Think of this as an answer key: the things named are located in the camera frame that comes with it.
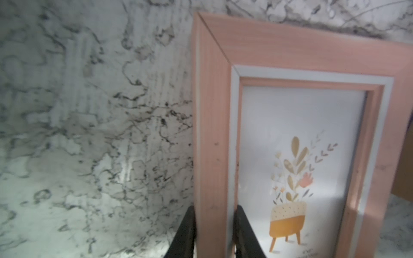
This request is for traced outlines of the pink picture frame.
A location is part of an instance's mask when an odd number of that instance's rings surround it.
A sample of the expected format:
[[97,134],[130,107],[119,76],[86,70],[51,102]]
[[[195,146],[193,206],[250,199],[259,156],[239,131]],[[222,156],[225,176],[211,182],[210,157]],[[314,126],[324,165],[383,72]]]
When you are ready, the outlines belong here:
[[337,257],[374,257],[413,110],[412,45],[208,13],[194,16],[192,45],[198,256],[262,252],[234,228],[239,88],[282,79],[368,92]]

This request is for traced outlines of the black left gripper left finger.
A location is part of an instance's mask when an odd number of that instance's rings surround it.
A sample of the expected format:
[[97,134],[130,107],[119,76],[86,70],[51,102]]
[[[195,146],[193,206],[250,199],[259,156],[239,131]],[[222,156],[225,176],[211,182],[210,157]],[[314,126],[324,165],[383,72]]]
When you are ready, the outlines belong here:
[[190,206],[164,258],[193,258],[196,239],[195,208]]

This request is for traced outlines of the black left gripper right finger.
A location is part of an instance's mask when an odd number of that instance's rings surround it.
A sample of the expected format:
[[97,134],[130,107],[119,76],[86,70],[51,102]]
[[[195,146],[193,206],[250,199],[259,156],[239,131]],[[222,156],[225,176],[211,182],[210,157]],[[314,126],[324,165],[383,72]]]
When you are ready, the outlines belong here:
[[236,247],[236,258],[266,258],[247,215],[240,205],[234,213],[233,242]]

